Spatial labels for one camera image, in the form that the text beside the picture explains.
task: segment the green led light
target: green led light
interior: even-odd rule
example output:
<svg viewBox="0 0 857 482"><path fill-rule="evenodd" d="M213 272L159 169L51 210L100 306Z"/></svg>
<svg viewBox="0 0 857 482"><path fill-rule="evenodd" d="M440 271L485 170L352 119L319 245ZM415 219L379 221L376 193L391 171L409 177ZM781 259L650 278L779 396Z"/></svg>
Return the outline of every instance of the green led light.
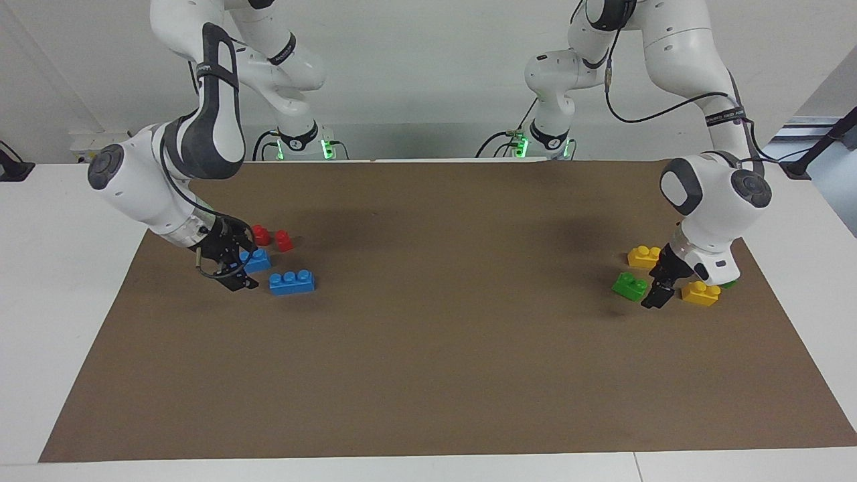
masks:
<svg viewBox="0 0 857 482"><path fill-rule="evenodd" d="M336 150L330 142L321 140L321 151L324 153L325 160L330 160L336 157Z"/></svg>
<svg viewBox="0 0 857 482"><path fill-rule="evenodd" d="M524 158L527 157L527 150L530 148L530 139L526 137L522 137L518 142L518 148L515 149L515 157Z"/></svg>

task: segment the green lego brick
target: green lego brick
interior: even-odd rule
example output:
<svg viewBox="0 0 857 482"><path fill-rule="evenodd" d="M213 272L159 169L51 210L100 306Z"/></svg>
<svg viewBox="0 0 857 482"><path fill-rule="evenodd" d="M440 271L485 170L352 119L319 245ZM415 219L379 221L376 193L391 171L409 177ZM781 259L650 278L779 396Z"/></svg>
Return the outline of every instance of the green lego brick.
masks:
<svg viewBox="0 0 857 482"><path fill-rule="evenodd" d="M630 299L634 303L643 300L646 290L649 289L649 282L646 280L638 280L633 274L622 273L619 279L613 285L613 291L619 293L625 298Z"/></svg>

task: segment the red lego brick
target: red lego brick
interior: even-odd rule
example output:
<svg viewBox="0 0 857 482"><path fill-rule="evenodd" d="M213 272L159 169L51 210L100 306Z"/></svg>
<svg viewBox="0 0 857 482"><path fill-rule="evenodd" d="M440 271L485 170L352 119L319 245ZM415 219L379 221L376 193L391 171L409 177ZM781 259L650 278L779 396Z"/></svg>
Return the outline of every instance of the red lego brick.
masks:
<svg viewBox="0 0 857 482"><path fill-rule="evenodd" d="M268 246L271 243L271 233L261 225L253 226L253 236L257 246Z"/></svg>
<svg viewBox="0 0 857 482"><path fill-rule="evenodd" d="M291 243L291 238L289 238L288 232L277 231L277 234L274 237L277 239L277 247L280 252L285 253L286 251L295 249L295 245Z"/></svg>

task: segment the yellow lego brick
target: yellow lego brick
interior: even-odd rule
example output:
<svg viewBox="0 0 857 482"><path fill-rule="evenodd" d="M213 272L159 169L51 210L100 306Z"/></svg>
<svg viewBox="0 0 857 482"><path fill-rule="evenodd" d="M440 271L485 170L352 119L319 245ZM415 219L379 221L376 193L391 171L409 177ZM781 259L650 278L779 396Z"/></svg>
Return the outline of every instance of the yellow lego brick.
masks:
<svg viewBox="0 0 857 482"><path fill-rule="evenodd" d="M719 286L706 286L702 281L695 281L681 288L681 300L687 303L711 306L720 300L721 292Z"/></svg>
<svg viewBox="0 0 857 482"><path fill-rule="evenodd" d="M628 265L631 268L652 269L661 255L661 248L638 246L628 253Z"/></svg>

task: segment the black strap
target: black strap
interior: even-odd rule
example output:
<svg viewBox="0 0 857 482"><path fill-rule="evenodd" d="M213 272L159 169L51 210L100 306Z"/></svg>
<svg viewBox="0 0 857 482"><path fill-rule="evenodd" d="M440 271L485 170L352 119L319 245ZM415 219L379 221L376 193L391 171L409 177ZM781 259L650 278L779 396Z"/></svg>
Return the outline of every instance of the black strap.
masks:
<svg viewBox="0 0 857 482"><path fill-rule="evenodd" d="M568 130L565 134L561 134L559 136L552 136L550 134L545 134L541 132L537 127L536 123L530 124L530 133L533 135L533 138L541 143L547 150L553 151L555 149L560 148L563 142L568 138Z"/></svg>
<svg viewBox="0 0 857 482"><path fill-rule="evenodd" d="M238 76L216 63L203 62L196 66L196 78L213 75L238 90Z"/></svg>
<svg viewBox="0 0 857 482"><path fill-rule="evenodd" d="M709 127L713 127L719 124L725 124L727 122L732 122L737 119L746 119L746 109L743 105L739 105L734 109L729 109L728 111L718 112L717 114L711 114L705 118L705 123L708 124Z"/></svg>
<svg viewBox="0 0 857 482"><path fill-rule="evenodd" d="M306 134L301 134L297 137L287 136L282 132L279 132L279 138L285 142L289 149L294 152L302 152L307 146L319 135L319 124L316 121L313 121L313 128L309 130Z"/></svg>
<svg viewBox="0 0 857 482"><path fill-rule="evenodd" d="M289 43L285 45L285 48L280 51L277 55L268 59L270 63L274 65L280 65L285 62L285 60L291 57L291 54L295 53L295 46L297 46L297 37L293 33L289 38Z"/></svg>

